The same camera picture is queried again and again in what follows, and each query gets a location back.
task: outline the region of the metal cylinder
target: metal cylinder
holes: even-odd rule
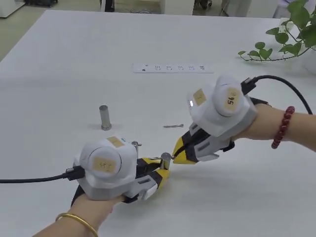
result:
[[[110,123],[110,115],[109,115],[109,108],[106,105],[101,105],[99,107],[100,116],[101,116],[101,128],[103,130],[110,130],[112,124]]]
[[[137,141],[133,141],[132,142],[132,145],[135,147],[136,149],[136,152],[137,152],[137,158],[138,158],[138,147],[141,147],[142,144],[141,143],[138,143]]]
[[[169,169],[170,162],[172,160],[172,155],[168,152],[164,152],[161,154],[161,162],[160,162],[160,169]]]

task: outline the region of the plant leaf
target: plant leaf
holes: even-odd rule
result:
[[[276,41],[281,44],[285,44],[288,41],[287,33],[277,33],[275,37]]]
[[[270,56],[269,52],[265,49],[260,49],[259,54],[264,60],[267,60]]]
[[[290,21],[291,21],[291,20],[283,21],[281,25],[282,25],[282,26],[286,26],[287,23],[289,23]]]
[[[238,55],[243,55],[246,51],[240,51]]]
[[[316,45],[316,25],[309,25],[302,29],[301,37],[305,47],[310,48]]]
[[[292,13],[294,12],[295,10],[297,10],[298,8],[300,7],[303,7],[306,3],[306,0],[296,0],[296,1],[293,1],[291,2],[288,6],[287,6],[287,10]]]
[[[267,50],[267,52],[268,52],[268,55],[269,55],[269,56],[268,56],[268,58],[269,58],[269,57],[271,56],[271,54],[272,54],[272,51],[273,51],[273,50],[272,50],[271,48]]]
[[[304,28],[310,21],[310,14],[303,6],[291,12],[291,21],[299,28]]]
[[[248,53],[249,56],[256,56],[256,57],[260,57],[259,53],[255,50],[252,50]]]
[[[266,46],[266,43],[264,42],[257,42],[255,44],[256,49],[263,49]]]
[[[297,57],[299,52],[300,52],[300,50],[301,50],[301,48],[302,48],[302,44],[301,43],[296,43],[295,45],[293,45],[292,52],[291,51],[289,51],[289,52],[294,54]]]
[[[284,54],[285,53],[288,53],[290,52],[290,50],[292,49],[293,45],[292,44],[286,44],[285,46],[283,46],[279,52],[283,52]]]
[[[266,34],[267,35],[273,35],[275,36],[279,31],[279,28],[278,27],[275,27],[275,28],[272,28],[272,29],[269,29],[266,31]]]
[[[312,16],[311,18],[311,24],[316,25],[316,14]]]

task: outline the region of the gold bangle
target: gold bangle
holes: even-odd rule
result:
[[[62,217],[69,217],[69,218],[72,218],[72,219],[80,222],[81,224],[83,224],[85,227],[87,227],[92,232],[94,237],[98,237],[98,233],[96,232],[96,230],[88,222],[86,222],[84,219],[82,219],[81,217],[78,217],[77,215],[71,214],[71,213],[61,213],[56,217],[55,221],[58,221]]]

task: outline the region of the paper sticker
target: paper sticker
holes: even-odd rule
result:
[[[206,97],[202,91],[202,89],[197,90],[196,93],[193,94],[193,98],[196,101],[197,106],[200,106],[206,101]]]
[[[114,160],[96,157],[93,160],[92,169],[95,171],[114,173],[116,162]]]
[[[230,111],[235,111],[239,102],[240,91],[236,88],[230,87],[227,89],[227,97],[225,101],[225,108]]]
[[[206,64],[157,64],[133,63],[134,73],[214,73],[213,68]]]
[[[124,143],[120,141],[117,137],[108,137],[107,140],[112,143],[116,148],[124,146]]]

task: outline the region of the red beaded bracelet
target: red beaded bracelet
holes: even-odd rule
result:
[[[287,107],[283,119],[282,119],[282,123],[278,129],[278,132],[276,133],[273,142],[271,144],[272,149],[276,149],[278,148],[278,146],[280,145],[280,142],[282,141],[288,126],[290,124],[290,120],[292,118],[292,114],[295,112],[295,108],[293,106],[289,106]]]

